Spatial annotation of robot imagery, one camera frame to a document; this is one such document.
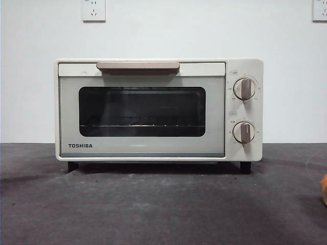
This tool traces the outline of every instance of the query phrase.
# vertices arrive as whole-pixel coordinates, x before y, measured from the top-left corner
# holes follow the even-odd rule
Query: control panel
[[[226,66],[226,158],[262,158],[263,63],[234,60]]]

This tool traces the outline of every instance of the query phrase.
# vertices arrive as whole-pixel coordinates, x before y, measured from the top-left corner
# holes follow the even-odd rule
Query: oven foot
[[[67,163],[68,163],[68,173],[78,169],[79,166],[78,162],[67,162]]]
[[[251,162],[240,162],[241,173],[248,175],[251,173]]]

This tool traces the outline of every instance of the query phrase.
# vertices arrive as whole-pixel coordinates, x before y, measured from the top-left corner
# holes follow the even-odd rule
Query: gray table surface
[[[236,163],[83,164],[2,144],[1,244],[327,244],[327,144],[265,144]]]

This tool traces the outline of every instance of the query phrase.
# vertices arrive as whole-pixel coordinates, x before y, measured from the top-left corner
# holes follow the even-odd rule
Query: electrical outlet
[[[82,0],[83,21],[106,21],[106,0]]]
[[[313,0],[313,21],[327,21],[327,0]]]

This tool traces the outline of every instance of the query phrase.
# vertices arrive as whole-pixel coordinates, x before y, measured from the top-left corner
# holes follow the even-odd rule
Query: timer knob
[[[239,122],[233,128],[233,136],[239,143],[250,143],[254,138],[254,127],[248,122]]]
[[[255,93],[255,85],[251,78],[241,78],[234,84],[234,94],[240,100],[248,100]]]

